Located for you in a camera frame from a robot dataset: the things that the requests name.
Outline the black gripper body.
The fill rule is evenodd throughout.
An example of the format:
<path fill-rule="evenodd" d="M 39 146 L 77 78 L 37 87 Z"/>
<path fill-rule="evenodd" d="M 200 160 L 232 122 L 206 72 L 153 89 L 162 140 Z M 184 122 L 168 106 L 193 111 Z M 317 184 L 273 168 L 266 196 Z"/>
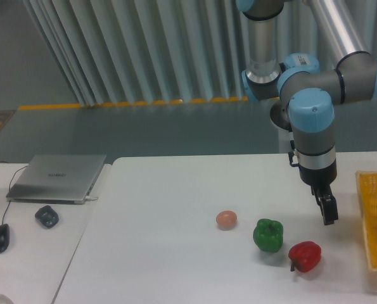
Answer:
<path fill-rule="evenodd" d="M 288 158 L 290 165 L 298 168 L 300 178 L 310 186 L 328 186 L 336 179 L 335 153 L 327 152 L 324 155 L 308 156 L 298 151 L 290 151 Z"/>

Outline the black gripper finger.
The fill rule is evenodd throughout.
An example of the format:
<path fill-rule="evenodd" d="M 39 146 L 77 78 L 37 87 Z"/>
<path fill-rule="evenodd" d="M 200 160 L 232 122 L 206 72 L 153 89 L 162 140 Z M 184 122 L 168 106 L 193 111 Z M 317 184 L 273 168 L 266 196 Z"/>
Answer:
<path fill-rule="evenodd" d="M 319 189 L 317 187 L 314 187 L 314 186 L 311 186 L 310 188 L 311 188 L 311 194 L 315 198 L 316 204 L 319 207 L 320 212 L 321 212 L 322 211 L 322 206 L 321 206 L 321 202 L 320 202 Z"/>
<path fill-rule="evenodd" d="M 334 224 L 338 220 L 338 209 L 330 186 L 321 190 L 320 206 L 324 225 Z"/>

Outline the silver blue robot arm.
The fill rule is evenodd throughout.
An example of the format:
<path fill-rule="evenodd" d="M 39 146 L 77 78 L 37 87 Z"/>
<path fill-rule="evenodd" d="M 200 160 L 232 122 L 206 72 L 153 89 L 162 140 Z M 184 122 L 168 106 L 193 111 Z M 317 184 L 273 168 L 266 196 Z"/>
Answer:
<path fill-rule="evenodd" d="M 338 219 L 330 185 L 336 178 L 335 105 L 377 98 L 377 60 L 360 37 L 343 1 L 308 1 L 329 43 L 334 69 L 322 72 L 307 54 L 276 59 L 276 19 L 283 1 L 238 1 L 249 21 L 249 60 L 242 73 L 251 100 L 279 98 L 272 122 L 289 133 L 289 159 L 310 186 L 323 222 Z"/>

